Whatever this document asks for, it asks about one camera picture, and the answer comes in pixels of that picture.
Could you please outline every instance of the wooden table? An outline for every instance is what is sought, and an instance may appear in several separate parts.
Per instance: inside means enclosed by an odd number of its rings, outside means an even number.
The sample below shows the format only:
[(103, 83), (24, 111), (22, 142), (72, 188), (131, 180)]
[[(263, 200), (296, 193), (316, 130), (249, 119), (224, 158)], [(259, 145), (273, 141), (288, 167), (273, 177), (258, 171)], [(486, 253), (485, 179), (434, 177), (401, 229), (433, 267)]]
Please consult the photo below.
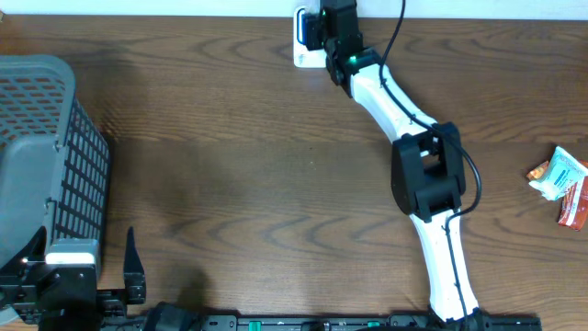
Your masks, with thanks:
[[(362, 19), (366, 44), (382, 51), (394, 23)], [(122, 286), (134, 226), (143, 308), (426, 309), (419, 239), (390, 192), (390, 143), (326, 72), (295, 68), (291, 50), (289, 19), (5, 17), (0, 52), (63, 58), (116, 138), (102, 288)], [(555, 223), (560, 204), (525, 173), (556, 144), (588, 159), (587, 59), (585, 23), (418, 19), (389, 59), (417, 105), (458, 125), (481, 169), (482, 203), (462, 223), (481, 307), (536, 313), (544, 330), (588, 329), (588, 237)]]

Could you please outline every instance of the gray plastic basket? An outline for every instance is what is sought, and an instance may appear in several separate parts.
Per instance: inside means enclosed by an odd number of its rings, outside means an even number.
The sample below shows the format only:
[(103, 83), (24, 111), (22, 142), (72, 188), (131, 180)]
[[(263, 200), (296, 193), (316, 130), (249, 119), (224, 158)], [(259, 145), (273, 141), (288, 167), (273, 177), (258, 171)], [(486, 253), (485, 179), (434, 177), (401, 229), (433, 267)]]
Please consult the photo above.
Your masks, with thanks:
[(0, 268), (41, 226), (47, 248), (57, 238), (101, 241), (109, 165), (71, 68), (46, 55), (0, 56)]

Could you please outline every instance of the snack package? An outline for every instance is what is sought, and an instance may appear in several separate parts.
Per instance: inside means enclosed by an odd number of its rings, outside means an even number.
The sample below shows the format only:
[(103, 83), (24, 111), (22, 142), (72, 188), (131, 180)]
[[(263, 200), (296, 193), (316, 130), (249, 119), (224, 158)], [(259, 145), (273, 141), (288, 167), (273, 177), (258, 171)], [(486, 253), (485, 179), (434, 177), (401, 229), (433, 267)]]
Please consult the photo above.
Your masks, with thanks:
[[(580, 163), (588, 166), (588, 162), (581, 161)], [(570, 191), (563, 197), (558, 224), (580, 231), (586, 218), (588, 218), (588, 177), (572, 185)]]
[(557, 200), (576, 183), (588, 176), (588, 169), (561, 147), (556, 147), (548, 169), (539, 179), (529, 182), (547, 200)]

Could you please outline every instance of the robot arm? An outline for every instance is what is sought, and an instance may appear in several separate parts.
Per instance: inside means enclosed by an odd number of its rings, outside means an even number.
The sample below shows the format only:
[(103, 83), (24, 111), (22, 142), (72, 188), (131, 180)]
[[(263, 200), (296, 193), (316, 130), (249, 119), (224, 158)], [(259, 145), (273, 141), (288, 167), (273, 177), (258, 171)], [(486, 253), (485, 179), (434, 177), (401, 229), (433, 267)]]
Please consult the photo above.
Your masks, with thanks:
[[(404, 94), (392, 79), (387, 67), (384, 68), (384, 77), (390, 91), (412, 114), (429, 125), (435, 123), (435, 120), (425, 115)], [(426, 131), (420, 125), (412, 122), (382, 88), (379, 80), (378, 64), (371, 64), (368, 67), (359, 69), (357, 74), (351, 76), (350, 87), (352, 98), (366, 108), (386, 133), (391, 143), (401, 139), (405, 134), (415, 136)], [(410, 214), (423, 246), (424, 260), (431, 285), (431, 307), (443, 321), (457, 321), (463, 317), (462, 304), (449, 254), (449, 243), (444, 230), (447, 217), (450, 217), (453, 213), (452, 210), (441, 211), (432, 215), (429, 223), (414, 213)], [(478, 308), (478, 302), (469, 285), (468, 272), (459, 237), (459, 218), (452, 220), (449, 227), (462, 295), (468, 314), (473, 314), (474, 309)]]
[[(465, 317), (459, 283), (465, 310), (468, 315), (473, 314), (478, 302), (469, 285), (459, 237), (459, 218), (449, 223), (451, 240), (445, 230), (447, 218), (458, 211), (460, 196), (465, 192), (461, 155), (444, 142), (443, 136), (435, 136), (406, 116), (382, 87), (379, 77), (381, 59), (373, 49), (363, 46), (355, 0), (323, 0), (319, 14), (303, 11), (299, 10), (297, 15), (295, 51), (300, 51), (303, 41), (308, 50), (307, 59), (314, 61), (313, 66), (318, 66), (317, 59), (322, 55), (332, 80), (371, 114), (392, 143), (392, 191), (421, 239), (431, 285), (432, 309), (444, 322)], [(295, 54), (295, 59), (298, 60), (296, 65), (304, 66), (300, 61), (303, 58)], [(459, 142), (457, 128), (450, 123), (438, 125), (418, 109), (396, 84), (386, 66), (383, 76), (397, 101), (418, 120), (435, 125), (438, 130), (451, 135), (454, 142)], [(438, 162), (425, 165), (422, 158), (428, 155), (437, 156)]]

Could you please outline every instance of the black cable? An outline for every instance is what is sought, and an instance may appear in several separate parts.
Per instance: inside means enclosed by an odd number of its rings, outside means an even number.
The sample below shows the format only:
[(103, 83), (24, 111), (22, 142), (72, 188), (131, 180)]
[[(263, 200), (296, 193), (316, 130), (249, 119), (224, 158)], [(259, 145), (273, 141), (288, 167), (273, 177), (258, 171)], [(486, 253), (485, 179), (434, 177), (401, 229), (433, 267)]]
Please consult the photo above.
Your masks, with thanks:
[(390, 53), (390, 49), (392, 48), (392, 45), (394, 44), (394, 41), (396, 40), (396, 37), (398, 36), (398, 33), (401, 29), (401, 25), (402, 25), (402, 21), (404, 20), (404, 10), (406, 8), (406, 0), (402, 0), (402, 9), (401, 9), (401, 14), (398, 18), (398, 23), (396, 24), (396, 29), (394, 30), (394, 33), (392, 34), (392, 37), (390, 38), (390, 42), (388, 43), (388, 47), (386, 48), (386, 51), (384, 52), (384, 55), (382, 56), (382, 62), (379, 66), (379, 80), (381, 82), (381, 85), (384, 87), (384, 89), (386, 90), (386, 93), (388, 93), (388, 95), (390, 96), (390, 98), (392, 99), (392, 101), (402, 110), (402, 112), (408, 116), (409, 119), (411, 119), (411, 121), (415, 122), (416, 124), (422, 126), (423, 128), (427, 129), (428, 131), (431, 131), (432, 133), (438, 135), (439, 137), (441, 137), (443, 140), (447, 141), (449, 144), (451, 144), (451, 146), (453, 146), (455, 149), (458, 150), (458, 152), (463, 156), (463, 158), (466, 160), (466, 162), (469, 165), (469, 168), (471, 169), (471, 172), (474, 175), (474, 179), (476, 181), (476, 197), (474, 199), (474, 201), (471, 203), (471, 205), (463, 210), (463, 211), (459, 211), (456, 212), (455, 214), (451, 215), (450, 217), (447, 217), (446, 222), (445, 222), (445, 226), (443, 227), (446, 236), (447, 236), (447, 243), (449, 245), (449, 254), (451, 255), (451, 264), (453, 267), (453, 273), (455, 275), (456, 278), (456, 288), (458, 289), (458, 294), (459, 294), (459, 300), (461, 301), (461, 307), (463, 309), (463, 320), (462, 320), (462, 326), (465, 324), (465, 329), (468, 329), (468, 324), (466, 323), (466, 319), (468, 316), (468, 309), (466, 307), (466, 302), (463, 298), (463, 293), (461, 291), (461, 284), (459, 283), (459, 276), (458, 276), (458, 267), (456, 264), (456, 259), (455, 259), (455, 255), (453, 252), (453, 246), (451, 245), (451, 232), (449, 229), (449, 222), (451, 222), (451, 220), (455, 219), (458, 216), (463, 216), (466, 215), (472, 211), (474, 211), (476, 209), (476, 207), (478, 207), (478, 204), (480, 203), (480, 199), (481, 199), (481, 192), (482, 192), (482, 186), (481, 186), (481, 177), (480, 177), (480, 172), (478, 171), (478, 168), (476, 167), (476, 165), (474, 164), (474, 161), (471, 159), (471, 157), (469, 156), (468, 152), (466, 152), (466, 150), (461, 147), (458, 143), (456, 143), (453, 138), (451, 138), (450, 136), (444, 134), (443, 132), (439, 131), (438, 129), (434, 128), (431, 125), (428, 125), (424, 122), (422, 122), (421, 120), (417, 119), (416, 116), (414, 116), (414, 114), (412, 114), (399, 100), (398, 98), (396, 98), (394, 96), (394, 94), (390, 91), (390, 88), (388, 87), (388, 85), (386, 84), (386, 78), (384, 78), (384, 66), (386, 65), (386, 60), (388, 59), (388, 54)]

